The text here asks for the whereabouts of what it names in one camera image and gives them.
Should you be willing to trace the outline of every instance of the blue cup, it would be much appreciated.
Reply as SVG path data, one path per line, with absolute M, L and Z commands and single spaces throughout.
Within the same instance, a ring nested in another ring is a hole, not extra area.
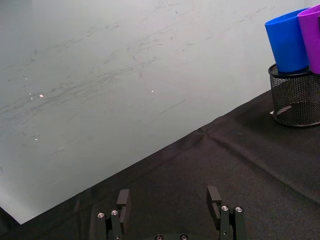
M 279 16 L 265 23 L 279 72 L 291 73 L 309 66 L 298 14 L 308 8 Z

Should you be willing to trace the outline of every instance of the table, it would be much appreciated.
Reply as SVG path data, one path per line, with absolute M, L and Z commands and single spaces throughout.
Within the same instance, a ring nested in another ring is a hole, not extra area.
M 224 203 L 245 209 L 247 239 L 317 240 L 320 127 L 283 126 L 270 111 L 266 92 L 0 239 L 95 240 L 97 213 L 112 210 L 128 188 L 127 239 L 188 233 L 216 240 L 206 205 L 206 187 L 214 185 Z

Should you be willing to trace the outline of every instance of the metal screw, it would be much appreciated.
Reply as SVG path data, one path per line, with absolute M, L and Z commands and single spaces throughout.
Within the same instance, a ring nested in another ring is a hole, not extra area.
M 229 210 L 229 208 L 228 208 L 227 206 L 222 206 L 221 209 L 222 209 L 223 211 L 228 211 L 228 210 Z
M 242 208 L 241 208 L 241 207 L 238 207 L 238 206 L 235 208 L 235 210 L 236 210 L 238 213 L 241 213 L 241 212 L 242 212 Z
M 101 219 L 101 218 L 103 218 L 104 216 L 105 216 L 105 214 L 104 214 L 103 212 L 99 212 L 99 213 L 98 213 L 98 218 Z
M 182 234 L 182 235 L 180 236 L 180 239 L 181 239 L 181 240 L 188 240 L 188 236 L 185 235 L 185 234 Z

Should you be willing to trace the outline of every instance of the cup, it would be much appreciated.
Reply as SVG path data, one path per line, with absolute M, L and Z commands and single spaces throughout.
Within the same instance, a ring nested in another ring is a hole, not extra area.
M 298 14 L 304 45 L 310 61 L 310 69 L 320 74 L 320 5 Z
M 307 8 L 279 16 L 265 23 L 279 72 L 291 73 L 309 66 L 298 14 Z

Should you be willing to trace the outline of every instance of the black mesh container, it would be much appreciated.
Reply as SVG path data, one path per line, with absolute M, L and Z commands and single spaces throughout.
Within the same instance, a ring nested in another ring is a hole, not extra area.
M 309 68 L 298 72 L 278 72 L 269 68 L 273 118 L 284 125 L 308 127 L 320 124 L 320 75 Z

